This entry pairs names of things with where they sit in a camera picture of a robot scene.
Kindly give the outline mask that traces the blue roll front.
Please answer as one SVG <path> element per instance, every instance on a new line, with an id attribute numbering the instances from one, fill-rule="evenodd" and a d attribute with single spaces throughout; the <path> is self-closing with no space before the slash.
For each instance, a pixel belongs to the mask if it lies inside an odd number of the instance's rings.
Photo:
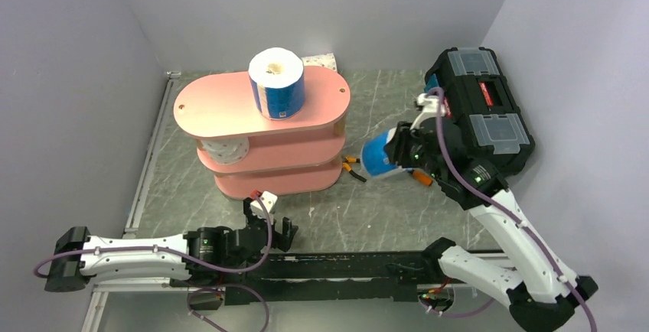
<path id="1" fill-rule="evenodd" d="M 394 137 L 396 128 L 389 129 L 375 138 L 364 143 L 360 161 L 361 167 L 368 177 L 379 179 L 404 172 L 412 172 L 411 168 L 402 168 L 391 164 L 384 146 Z"/>

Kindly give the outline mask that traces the blue roll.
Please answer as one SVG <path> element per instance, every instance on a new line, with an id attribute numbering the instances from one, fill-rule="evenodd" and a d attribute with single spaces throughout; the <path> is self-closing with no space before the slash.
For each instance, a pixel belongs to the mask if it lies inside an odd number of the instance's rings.
<path id="1" fill-rule="evenodd" d="M 305 102 L 305 65 L 300 57 L 282 47 L 259 52 L 247 70 L 256 108 L 267 119 L 294 116 Z"/>
<path id="2" fill-rule="evenodd" d="M 412 172 L 411 168 L 402 168 L 391 164 L 384 146 L 394 137 L 396 128 L 389 129 L 375 138 L 364 143 L 360 161 L 361 167 L 368 177 L 379 179 L 404 172 Z"/>

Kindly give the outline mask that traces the pink three-tier shelf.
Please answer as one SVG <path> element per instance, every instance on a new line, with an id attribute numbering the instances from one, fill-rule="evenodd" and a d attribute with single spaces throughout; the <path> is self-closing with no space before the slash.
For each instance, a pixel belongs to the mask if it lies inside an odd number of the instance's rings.
<path id="1" fill-rule="evenodd" d="M 351 90 L 338 72 L 307 66 L 305 92 L 297 114 L 270 120 L 256 108 L 247 72 L 212 74 L 178 94 L 174 119 L 196 140 L 197 156 L 228 197 L 243 199 L 254 190 L 276 195 L 324 190 L 341 174 Z M 219 164 L 207 146 L 227 138 L 248 139 L 249 150 L 236 163 Z"/>

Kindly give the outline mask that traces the floral paper roll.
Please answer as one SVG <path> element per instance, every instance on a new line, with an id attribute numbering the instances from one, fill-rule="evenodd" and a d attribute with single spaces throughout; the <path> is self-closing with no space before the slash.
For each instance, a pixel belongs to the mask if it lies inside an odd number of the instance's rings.
<path id="1" fill-rule="evenodd" d="M 242 161 L 249 152 L 249 139 L 221 138 L 201 140 L 203 149 L 217 164 L 229 165 Z"/>
<path id="2" fill-rule="evenodd" d="M 302 57 L 302 62 L 305 66 L 325 67 L 335 72 L 338 71 L 338 64 L 333 53 Z"/>

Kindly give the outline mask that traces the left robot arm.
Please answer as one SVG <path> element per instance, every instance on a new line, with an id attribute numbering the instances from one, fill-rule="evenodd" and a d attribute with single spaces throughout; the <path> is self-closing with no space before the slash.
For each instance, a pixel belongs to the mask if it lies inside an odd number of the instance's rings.
<path id="1" fill-rule="evenodd" d="M 202 286 L 222 274 L 259 268 L 271 249 L 290 250 L 298 232 L 289 218 L 274 217 L 276 199 L 269 194 L 246 198 L 242 229 L 201 227 L 172 236 L 112 239 L 73 226 L 55 243 L 54 254 L 34 268 L 47 292 L 83 290 L 89 282 L 123 278 L 170 278 Z"/>

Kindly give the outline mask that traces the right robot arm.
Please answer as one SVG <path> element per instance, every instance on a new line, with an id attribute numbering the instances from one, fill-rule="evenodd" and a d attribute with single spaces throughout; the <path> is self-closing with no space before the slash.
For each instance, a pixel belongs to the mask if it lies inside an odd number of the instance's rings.
<path id="1" fill-rule="evenodd" d="M 442 192 L 476 219 L 513 264 L 508 270 L 440 238 L 422 253 L 422 273 L 431 282 L 446 276 L 489 295 L 509 310 L 525 331 L 555 331 L 581 307 L 590 327 L 596 323 L 586 301 L 598 284 L 578 275 L 548 247 L 523 214 L 513 191 L 496 166 L 467 153 L 459 127 L 446 118 L 408 122 L 378 141 L 383 163 L 420 169 Z"/>

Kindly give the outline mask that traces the black plastic toolbox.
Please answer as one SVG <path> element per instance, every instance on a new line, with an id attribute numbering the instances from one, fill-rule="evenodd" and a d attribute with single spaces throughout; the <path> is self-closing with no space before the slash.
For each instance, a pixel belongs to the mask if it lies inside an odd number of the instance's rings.
<path id="1" fill-rule="evenodd" d="M 446 49 L 424 81 L 426 92 L 444 90 L 446 116 L 461 128 L 472 155 L 488 159 L 506 177 L 524 169 L 536 144 L 492 49 Z"/>

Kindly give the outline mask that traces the orange handled screwdriver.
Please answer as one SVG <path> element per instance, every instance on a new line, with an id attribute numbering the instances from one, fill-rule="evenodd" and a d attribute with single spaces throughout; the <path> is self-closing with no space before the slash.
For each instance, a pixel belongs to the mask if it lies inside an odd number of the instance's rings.
<path id="1" fill-rule="evenodd" d="M 433 183 L 433 179 L 429 174 L 422 172 L 419 169 L 409 168 L 406 169 L 406 172 L 420 184 L 430 187 Z"/>

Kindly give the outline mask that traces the orange handled pliers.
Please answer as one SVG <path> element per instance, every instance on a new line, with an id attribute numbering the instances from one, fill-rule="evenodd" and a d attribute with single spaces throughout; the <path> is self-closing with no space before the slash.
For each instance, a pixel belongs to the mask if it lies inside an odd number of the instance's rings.
<path id="1" fill-rule="evenodd" d="M 360 164 L 361 160 L 359 158 L 353 157 L 353 156 L 344 156 L 342 160 L 342 167 L 345 171 L 347 171 L 352 177 L 355 179 L 359 180 L 362 183 L 366 183 L 367 179 L 363 177 L 362 175 L 358 174 L 352 167 L 352 164 Z"/>

